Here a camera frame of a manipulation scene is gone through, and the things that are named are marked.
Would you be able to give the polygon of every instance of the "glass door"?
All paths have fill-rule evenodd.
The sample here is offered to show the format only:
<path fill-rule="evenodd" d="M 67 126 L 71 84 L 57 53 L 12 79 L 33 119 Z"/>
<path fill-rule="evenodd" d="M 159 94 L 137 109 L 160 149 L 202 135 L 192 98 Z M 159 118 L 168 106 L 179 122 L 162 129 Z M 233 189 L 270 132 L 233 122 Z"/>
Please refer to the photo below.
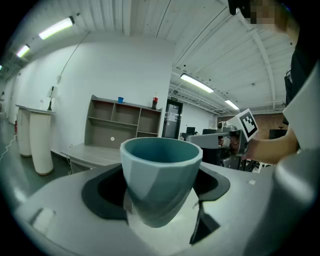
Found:
<path fill-rule="evenodd" d="M 183 104 L 174 100 L 167 100 L 163 123 L 162 137 L 178 139 Z"/>

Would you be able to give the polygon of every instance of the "teal cup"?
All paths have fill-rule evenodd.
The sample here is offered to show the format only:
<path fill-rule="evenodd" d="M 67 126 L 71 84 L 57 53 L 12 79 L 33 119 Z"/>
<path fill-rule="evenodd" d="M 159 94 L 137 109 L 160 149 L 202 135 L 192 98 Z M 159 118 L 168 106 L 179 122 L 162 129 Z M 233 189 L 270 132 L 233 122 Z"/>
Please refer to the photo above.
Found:
<path fill-rule="evenodd" d="M 165 226 L 193 187 L 202 149 L 182 140 L 143 137 L 123 142 L 120 155 L 128 194 L 142 222 Z"/>

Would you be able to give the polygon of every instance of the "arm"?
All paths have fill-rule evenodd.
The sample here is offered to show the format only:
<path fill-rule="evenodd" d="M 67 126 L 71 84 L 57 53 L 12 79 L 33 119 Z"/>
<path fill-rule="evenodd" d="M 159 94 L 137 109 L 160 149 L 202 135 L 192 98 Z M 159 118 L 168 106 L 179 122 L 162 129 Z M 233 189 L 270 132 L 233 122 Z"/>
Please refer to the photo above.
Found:
<path fill-rule="evenodd" d="M 282 158 L 296 153 L 298 141 L 294 131 L 288 128 L 285 136 L 276 139 L 252 139 L 247 153 L 242 157 L 266 164 L 277 164 Z"/>

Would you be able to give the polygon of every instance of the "gray table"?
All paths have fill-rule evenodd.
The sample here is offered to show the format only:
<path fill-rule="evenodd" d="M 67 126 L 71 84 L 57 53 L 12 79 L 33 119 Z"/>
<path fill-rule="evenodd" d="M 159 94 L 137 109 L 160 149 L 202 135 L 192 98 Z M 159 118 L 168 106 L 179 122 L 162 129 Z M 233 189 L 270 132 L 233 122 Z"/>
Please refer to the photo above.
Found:
<path fill-rule="evenodd" d="M 89 146 L 83 143 L 69 147 L 61 153 L 70 158 L 73 174 L 121 162 L 119 149 Z"/>

